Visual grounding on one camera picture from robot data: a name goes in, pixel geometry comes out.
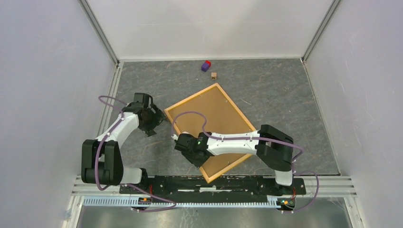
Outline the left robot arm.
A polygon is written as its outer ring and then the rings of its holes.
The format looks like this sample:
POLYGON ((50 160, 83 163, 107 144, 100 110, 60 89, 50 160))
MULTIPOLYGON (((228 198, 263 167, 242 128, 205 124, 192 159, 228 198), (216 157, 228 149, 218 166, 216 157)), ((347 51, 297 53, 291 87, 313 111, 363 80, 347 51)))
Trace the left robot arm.
POLYGON ((166 120, 165 114, 146 93, 135 93, 134 100, 123 107, 117 119, 95 139, 87 139, 81 150, 81 180, 97 185, 101 190, 106 186, 131 184, 137 193, 149 189, 146 170, 123 165, 120 149, 134 130, 140 130, 150 137, 155 128, 166 120))

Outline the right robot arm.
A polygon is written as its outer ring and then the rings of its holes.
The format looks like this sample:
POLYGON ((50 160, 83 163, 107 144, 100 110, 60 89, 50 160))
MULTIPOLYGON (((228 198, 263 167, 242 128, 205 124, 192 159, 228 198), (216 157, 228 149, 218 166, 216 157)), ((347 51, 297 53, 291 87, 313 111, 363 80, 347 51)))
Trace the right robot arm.
POLYGON ((197 137, 188 132, 173 134, 175 149, 195 167, 201 167, 210 157, 224 154, 250 154, 259 157, 275 172, 277 192, 286 194, 293 189, 292 137, 264 124, 258 131, 239 134, 201 132, 197 137))

